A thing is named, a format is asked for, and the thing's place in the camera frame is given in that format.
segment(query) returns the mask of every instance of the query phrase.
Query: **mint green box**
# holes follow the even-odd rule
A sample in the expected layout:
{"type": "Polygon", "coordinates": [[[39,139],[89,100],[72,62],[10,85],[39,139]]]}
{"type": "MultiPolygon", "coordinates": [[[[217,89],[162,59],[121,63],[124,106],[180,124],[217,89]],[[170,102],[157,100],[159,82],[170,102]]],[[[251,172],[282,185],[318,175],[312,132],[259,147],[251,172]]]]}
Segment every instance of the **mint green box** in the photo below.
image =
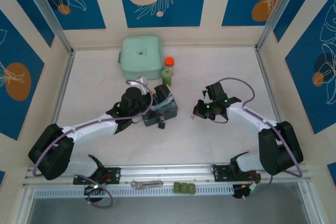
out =
{"type": "Polygon", "coordinates": [[[161,78],[163,69],[162,42],[158,36],[135,36],[123,40],[119,63],[126,79],[140,76],[161,78]]]}

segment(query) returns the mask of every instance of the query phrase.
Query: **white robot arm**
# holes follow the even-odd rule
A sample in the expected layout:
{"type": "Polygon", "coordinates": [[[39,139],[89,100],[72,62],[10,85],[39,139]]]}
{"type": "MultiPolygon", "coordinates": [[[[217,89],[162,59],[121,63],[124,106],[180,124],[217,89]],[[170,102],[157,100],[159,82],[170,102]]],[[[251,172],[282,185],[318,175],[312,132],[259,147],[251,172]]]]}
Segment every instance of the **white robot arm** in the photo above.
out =
{"type": "Polygon", "coordinates": [[[280,143],[277,133],[286,142],[296,161],[298,163],[303,161],[302,151],[290,123],[267,119],[244,106],[240,99],[228,98],[219,82],[207,86],[203,95],[205,99],[198,101],[194,107],[194,115],[212,121],[220,115],[228,121],[239,123],[259,141],[258,153],[246,152],[231,159],[237,166],[235,170],[239,172],[265,170],[271,175],[276,175],[293,166],[293,159],[280,143]]]}
{"type": "MultiPolygon", "coordinates": [[[[129,82],[132,86],[146,85],[146,78],[129,82]]],[[[117,134],[132,124],[132,118],[149,110],[153,102],[151,93],[145,89],[130,87],[121,101],[97,119],[74,126],[47,126],[30,150],[28,157],[38,166],[47,180],[60,175],[81,174],[90,177],[102,164],[94,157],[75,157],[72,151],[103,136],[117,134]]]]}

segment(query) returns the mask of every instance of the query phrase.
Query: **purple cable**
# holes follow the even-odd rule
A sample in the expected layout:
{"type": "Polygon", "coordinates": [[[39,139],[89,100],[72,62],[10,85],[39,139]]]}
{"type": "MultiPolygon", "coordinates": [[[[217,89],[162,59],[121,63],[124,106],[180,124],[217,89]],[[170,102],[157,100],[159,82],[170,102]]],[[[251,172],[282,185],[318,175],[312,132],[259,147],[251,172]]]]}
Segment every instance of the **purple cable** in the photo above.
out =
{"type": "Polygon", "coordinates": [[[256,97],[256,92],[254,91],[254,89],[252,88],[252,86],[250,84],[248,84],[246,81],[243,81],[242,79],[238,79],[238,78],[235,78],[235,77],[226,77],[226,78],[222,78],[220,79],[219,81],[217,82],[221,82],[221,81],[226,81],[226,80],[234,80],[234,81],[240,81],[242,82],[243,84],[245,84],[246,86],[248,86],[251,91],[252,91],[252,98],[246,100],[244,103],[243,103],[243,108],[244,106],[249,103],[250,101],[252,101],[255,97],[256,97]]]}
{"type": "MultiPolygon", "coordinates": [[[[151,108],[151,106],[152,106],[152,104],[153,104],[153,100],[154,100],[152,91],[150,90],[150,88],[148,88],[148,86],[147,86],[146,84],[144,84],[144,83],[142,83],[142,82],[140,82],[140,81],[137,81],[137,80],[127,80],[127,81],[126,81],[126,84],[129,84],[130,82],[136,82],[136,83],[138,83],[138,84],[143,85],[143,86],[147,89],[147,91],[149,92],[149,94],[150,94],[150,96],[151,96],[151,102],[150,102],[148,108],[147,108],[144,112],[142,112],[142,113],[139,114],[139,115],[135,115],[135,116],[125,116],[125,117],[123,117],[123,118],[103,119],[103,120],[101,120],[100,122],[99,122],[98,120],[96,120],[96,121],[89,122],[89,123],[83,124],[83,125],[81,125],[81,126],[78,126],[78,127],[75,128],[74,130],[69,130],[69,131],[63,133],[61,136],[59,136],[59,137],[56,138],[54,141],[52,141],[52,143],[49,144],[48,147],[42,152],[42,154],[40,155],[40,157],[39,157],[38,160],[36,161],[35,166],[34,166],[34,168],[33,168],[33,176],[34,176],[34,177],[42,176],[42,174],[36,174],[36,170],[37,170],[39,164],[41,163],[42,159],[46,156],[46,154],[49,152],[49,150],[50,150],[55,144],[57,144],[63,137],[67,136],[68,134],[73,133],[73,132],[75,132],[75,131],[77,131],[77,130],[80,130],[80,129],[82,129],[82,128],[85,128],[85,127],[88,127],[88,126],[97,124],[97,123],[101,123],[101,122],[109,122],[109,121],[128,120],[128,119],[137,118],[137,117],[140,117],[140,116],[143,116],[143,115],[147,114],[147,112],[148,112],[149,109],[151,108]]],[[[93,180],[91,181],[90,178],[84,177],[84,176],[82,176],[82,175],[77,175],[77,176],[82,177],[83,179],[86,179],[86,180],[88,180],[88,181],[90,181],[90,182],[93,181],[93,180]]],[[[111,199],[112,199],[112,195],[107,191],[107,189],[106,189],[105,187],[101,186],[101,185],[99,185],[99,186],[100,186],[104,191],[106,191],[106,192],[110,195],[110,197],[111,197],[111,199]]]]}
{"type": "Polygon", "coordinates": [[[83,175],[77,175],[77,174],[76,174],[76,176],[78,176],[78,177],[80,177],[80,178],[82,178],[82,179],[85,179],[85,180],[87,180],[87,181],[89,181],[89,182],[91,182],[91,183],[93,183],[93,184],[95,184],[95,185],[98,185],[101,189],[103,189],[103,191],[105,191],[105,192],[110,196],[111,202],[110,202],[108,205],[106,205],[106,206],[99,206],[99,205],[97,205],[97,204],[92,204],[92,202],[90,201],[90,195],[94,192],[94,190],[92,190],[92,191],[89,192],[89,194],[88,194],[88,202],[89,202],[89,204],[90,204],[91,206],[93,206],[93,207],[97,207],[97,208],[109,208],[109,207],[112,206],[112,204],[113,204],[113,197],[112,197],[112,195],[110,194],[110,192],[106,189],[106,187],[100,185],[98,182],[94,181],[93,179],[88,178],[88,177],[85,177],[85,176],[83,176],[83,175]]]}

